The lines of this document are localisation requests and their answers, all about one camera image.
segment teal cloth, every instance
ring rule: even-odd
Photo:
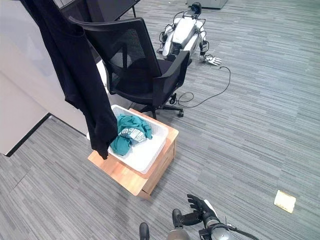
[[[118,136],[110,144],[114,153],[124,156],[131,146],[136,142],[133,138],[126,135],[126,137],[119,135],[123,129],[135,128],[144,133],[148,139],[152,139],[152,129],[149,124],[138,116],[119,115],[117,117]]]

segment black jacket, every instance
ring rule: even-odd
[[[21,0],[39,26],[65,100],[85,116],[91,147],[106,159],[118,135],[117,119],[84,30],[69,22],[53,0]]]

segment chair armrest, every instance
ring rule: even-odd
[[[153,106],[164,104],[172,93],[182,86],[185,80],[190,52],[181,51],[169,69],[153,79]]]

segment wooden crate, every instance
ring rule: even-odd
[[[149,118],[152,121],[157,121],[134,109],[130,109],[130,111]],[[88,160],[102,169],[106,174],[133,195],[150,199],[151,192],[154,190],[160,178],[176,155],[177,136],[179,133],[178,130],[167,126],[162,122],[158,121],[158,123],[168,128],[168,136],[162,151],[159,153],[158,157],[146,174],[142,174],[132,169],[111,154],[109,154],[106,160],[103,160],[98,152],[93,151],[88,157]]]

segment white wall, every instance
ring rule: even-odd
[[[87,133],[82,112],[65,102],[40,30],[20,1],[0,0],[0,73],[0,153],[10,151],[46,113]],[[131,103],[108,96],[111,104],[127,108]]]
[[[47,114],[0,72],[0,153],[9,152]]]

